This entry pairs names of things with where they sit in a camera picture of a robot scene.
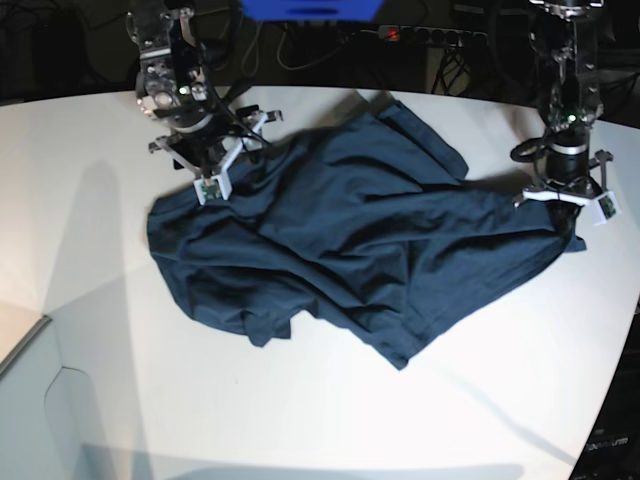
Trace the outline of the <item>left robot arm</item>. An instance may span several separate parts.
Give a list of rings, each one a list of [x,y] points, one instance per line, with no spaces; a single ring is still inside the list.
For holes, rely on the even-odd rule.
[[[602,225],[619,212],[607,186],[614,156],[590,152],[591,133],[604,112],[600,96],[595,13],[602,1],[531,1],[529,43],[535,55],[537,111],[544,123],[538,138],[512,149],[510,157],[533,167],[533,183],[515,205],[540,202],[556,229],[570,236],[582,210]]]

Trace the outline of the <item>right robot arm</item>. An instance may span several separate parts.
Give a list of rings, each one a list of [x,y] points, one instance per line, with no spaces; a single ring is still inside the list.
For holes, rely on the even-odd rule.
[[[191,172],[202,203],[230,197],[231,166],[268,146],[262,129],[282,117],[257,105],[231,108],[251,88],[248,78],[237,80],[226,94],[214,87],[213,74],[232,58],[242,22],[239,2],[230,2],[228,10],[226,32],[211,40],[199,36],[196,10],[188,3],[134,1],[126,16],[128,35],[139,51],[137,104],[169,131],[148,150],[166,152],[175,168]]]

